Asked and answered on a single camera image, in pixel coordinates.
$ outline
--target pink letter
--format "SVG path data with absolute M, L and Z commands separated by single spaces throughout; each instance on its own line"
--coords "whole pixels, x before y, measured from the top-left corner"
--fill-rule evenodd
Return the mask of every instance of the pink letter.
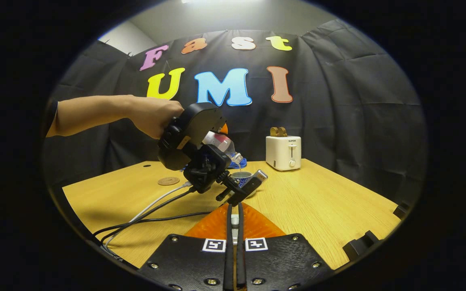
M 168 50 L 168 46 L 165 44 L 164 46 L 160 46 L 159 48 L 154 48 L 153 50 L 146 52 L 145 62 L 143 63 L 143 66 L 140 68 L 140 71 L 152 68 L 155 65 L 154 59 L 157 61 L 163 54 L 163 51 L 166 50 Z

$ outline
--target white wall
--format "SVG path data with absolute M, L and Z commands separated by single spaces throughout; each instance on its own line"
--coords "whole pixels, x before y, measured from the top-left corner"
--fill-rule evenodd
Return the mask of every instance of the white wall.
M 130 55 L 136 55 L 157 45 L 130 21 L 123 22 L 98 39 L 103 42 L 107 41 L 107 44 L 124 53 L 131 52 Z
M 162 44 L 222 30 L 264 30 L 303 35 L 337 17 L 303 0 L 206 0 L 183 4 L 167 0 L 130 21 Z

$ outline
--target metal cup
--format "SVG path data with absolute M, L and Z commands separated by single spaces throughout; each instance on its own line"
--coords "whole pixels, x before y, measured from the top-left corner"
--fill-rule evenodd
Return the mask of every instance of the metal cup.
M 231 174 L 231 177 L 233 180 L 237 181 L 238 186 L 242 188 L 244 184 L 249 180 L 250 177 L 252 177 L 253 174 L 250 172 L 234 172 Z

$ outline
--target white cable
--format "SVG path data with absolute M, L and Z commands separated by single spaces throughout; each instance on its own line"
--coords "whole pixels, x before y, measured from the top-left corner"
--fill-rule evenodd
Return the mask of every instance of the white cable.
M 154 200 L 154 202 L 150 203 L 147 207 L 145 207 L 144 210 L 141 210 L 141 212 L 138 213 L 138 215 L 136 215 L 136 216 L 135 216 L 133 219 L 131 219 L 131 221 L 129 221 L 129 222 L 132 222 L 132 221 L 134 221 L 135 219 L 137 219 L 138 217 L 140 217 L 140 216 L 141 216 L 142 214 L 144 214 L 147 210 L 149 210 L 150 207 L 154 206 L 155 203 L 157 203 L 158 201 L 160 201 L 160 200 L 163 199 L 164 197 L 166 197 L 166 196 L 168 196 L 168 195 L 174 193 L 174 192 L 177 191 L 177 190 L 180 190 L 180 189 L 183 189 L 183 188 L 189 187 L 189 186 L 192 186 L 192 184 L 191 184 L 190 182 L 186 181 L 185 184 L 182 184 L 181 186 L 175 188 L 174 190 L 171 190 L 171 191 L 169 191 L 169 192 L 167 192 L 167 193 L 161 195 L 158 199 Z M 111 240 L 113 240 L 113 238 L 115 238 L 116 236 L 118 236 L 118 234 L 120 234 L 120 232 L 116 233 L 114 236 L 111 236 L 111 237 L 109 238 L 109 240 L 105 243 L 105 248 L 106 248 L 107 250 L 109 250 L 109 248 L 107 247 L 107 245 L 109 245 L 109 243 L 111 242 Z

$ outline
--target wooden tabletop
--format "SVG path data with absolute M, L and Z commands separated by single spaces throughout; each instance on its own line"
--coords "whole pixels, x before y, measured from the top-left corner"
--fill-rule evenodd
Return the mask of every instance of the wooden tabletop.
M 400 219 L 396 204 L 330 170 L 302 159 L 301 169 L 277 171 L 266 162 L 248 162 L 242 169 L 264 171 L 269 179 L 256 194 L 244 200 L 287 234 L 300 233 L 332 269 L 348 262 L 342 247 L 371 230 L 385 238 Z M 160 186 L 163 177 L 178 177 L 173 186 Z M 161 162 L 141 162 L 63 188 L 80 220 L 91 231 L 126 223 L 162 194 L 186 180 L 181 171 L 171 171 Z M 214 184 L 208 192 L 191 193 L 154 212 L 150 218 L 212 211 L 224 186 Z M 183 193 L 179 190 L 159 203 Z M 141 267 L 168 234 L 185 234 L 203 216 L 172 221 L 140 223 L 124 230 L 109 244 L 111 250 Z M 100 239 L 107 234 L 99 234 Z

